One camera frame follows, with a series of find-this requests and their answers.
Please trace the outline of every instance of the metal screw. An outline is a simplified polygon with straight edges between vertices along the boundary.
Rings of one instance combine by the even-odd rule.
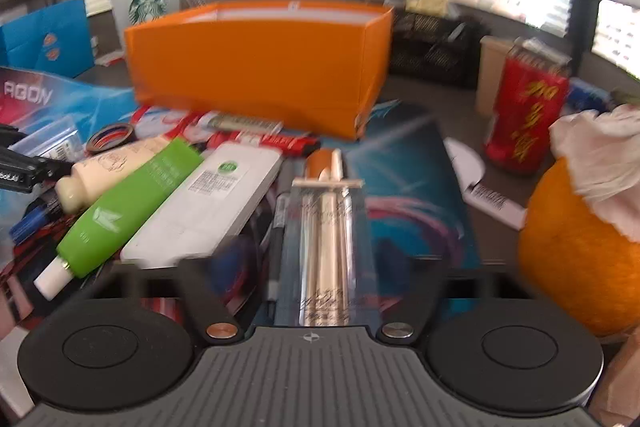
[[[390,339],[408,339],[414,334],[414,328],[404,322],[389,322],[382,326],[382,333]]]
[[[238,327],[228,322],[216,322],[207,328],[207,334],[212,339],[225,340],[236,336]]]

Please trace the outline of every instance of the green circular logo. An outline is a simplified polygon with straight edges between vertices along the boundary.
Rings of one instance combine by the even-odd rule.
[[[129,5],[131,24],[152,21],[166,15],[166,0],[133,0]]]
[[[238,164],[236,162],[224,162],[220,164],[218,167],[218,172],[221,174],[229,174],[229,172],[233,172],[238,168]]]

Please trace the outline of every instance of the blue paper bag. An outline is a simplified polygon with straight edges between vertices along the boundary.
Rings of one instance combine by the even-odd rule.
[[[84,0],[61,2],[0,26],[0,66],[70,77],[92,68]]]

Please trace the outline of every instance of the open orange box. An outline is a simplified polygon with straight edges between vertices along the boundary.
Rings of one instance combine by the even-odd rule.
[[[355,139],[385,82],[391,26],[379,5],[220,2],[128,28],[127,62],[140,103]]]

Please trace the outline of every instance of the gray ribbed surface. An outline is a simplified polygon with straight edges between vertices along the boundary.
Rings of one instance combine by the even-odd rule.
[[[364,328],[257,328],[242,344],[207,349],[186,381],[153,403],[103,415],[39,405],[19,425],[594,427],[597,423],[581,409],[546,419],[508,419],[477,411],[437,386],[413,351],[384,347]]]

